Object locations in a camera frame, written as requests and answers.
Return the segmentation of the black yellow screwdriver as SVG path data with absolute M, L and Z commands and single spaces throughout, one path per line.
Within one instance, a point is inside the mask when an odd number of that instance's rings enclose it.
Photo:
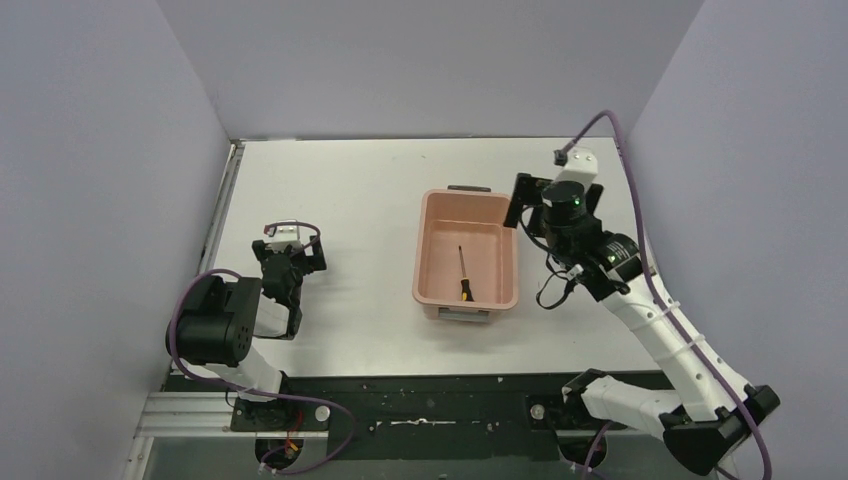
M 458 246 L 458 255 L 460 261 L 460 271 L 461 271 L 461 300 L 463 302 L 472 302 L 474 300 L 470 279 L 467 275 L 465 256 L 463 252 L 463 248 L 461 245 Z

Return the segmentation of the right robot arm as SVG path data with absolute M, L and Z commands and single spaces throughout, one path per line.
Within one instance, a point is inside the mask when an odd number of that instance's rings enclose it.
M 652 390 L 588 369 L 562 389 L 567 414 L 612 421 L 655 437 L 690 472 L 706 476 L 780 404 L 708 345 L 642 261 L 638 243 L 606 230 L 598 184 L 517 175 L 504 225 L 522 228 L 559 265 L 566 289 L 586 288 L 635 336 L 671 384 Z

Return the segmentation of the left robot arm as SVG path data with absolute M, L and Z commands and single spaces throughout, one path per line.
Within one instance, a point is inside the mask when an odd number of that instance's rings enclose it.
M 306 276 L 327 268 L 320 236 L 303 241 L 293 226 L 253 241 L 259 277 L 227 282 L 217 274 L 192 286 L 179 307 L 166 348 L 206 367 L 237 395 L 237 421 L 267 430 L 294 427 L 302 409 L 287 375 L 253 347 L 254 339 L 292 340 L 299 332 Z

